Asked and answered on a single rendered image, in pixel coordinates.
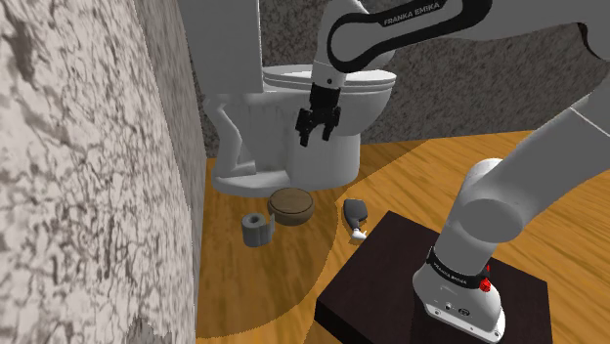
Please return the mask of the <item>white toilet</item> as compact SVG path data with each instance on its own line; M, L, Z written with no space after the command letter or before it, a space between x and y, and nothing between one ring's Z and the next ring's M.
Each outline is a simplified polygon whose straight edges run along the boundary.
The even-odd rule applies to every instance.
M211 183L220 193L264 197L282 188L325 190L352 182L361 134L381 115L396 76L381 67L339 78L340 120L300 145L298 112L324 64L262 64L259 0L178 0L203 108L219 136Z

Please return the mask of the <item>dark robot stand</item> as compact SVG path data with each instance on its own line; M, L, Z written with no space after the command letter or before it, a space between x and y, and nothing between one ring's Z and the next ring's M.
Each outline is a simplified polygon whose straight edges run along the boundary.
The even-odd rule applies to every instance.
M413 290L437 233L392 211L317 299L315 320L342 344L485 344L428 316ZM491 259L506 331L499 344L553 344L545 281Z

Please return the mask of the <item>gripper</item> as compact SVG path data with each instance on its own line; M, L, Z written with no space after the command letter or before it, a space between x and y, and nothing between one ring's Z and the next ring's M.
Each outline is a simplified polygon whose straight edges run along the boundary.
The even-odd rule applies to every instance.
M310 92L310 109L302 108L298 112L295 130L298 132L300 145L307 147L311 132L323 122L322 139L328 141L333 129L338 126L341 107L338 105L340 88L327 88L313 83Z

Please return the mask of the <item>grey toilet paper roll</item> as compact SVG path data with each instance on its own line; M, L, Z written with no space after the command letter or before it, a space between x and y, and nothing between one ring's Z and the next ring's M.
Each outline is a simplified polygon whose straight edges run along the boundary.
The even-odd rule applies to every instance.
M275 215L269 221L262 213L249 213L241 219L243 242L248 247L259 247L268 244L275 232Z

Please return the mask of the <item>brown round bowl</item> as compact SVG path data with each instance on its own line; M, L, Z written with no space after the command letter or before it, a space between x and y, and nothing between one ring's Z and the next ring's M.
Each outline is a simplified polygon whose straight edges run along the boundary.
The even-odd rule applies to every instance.
M284 188L272 193L268 198L267 208L277 223L295 227L306 223L312 217L315 202L304 190Z

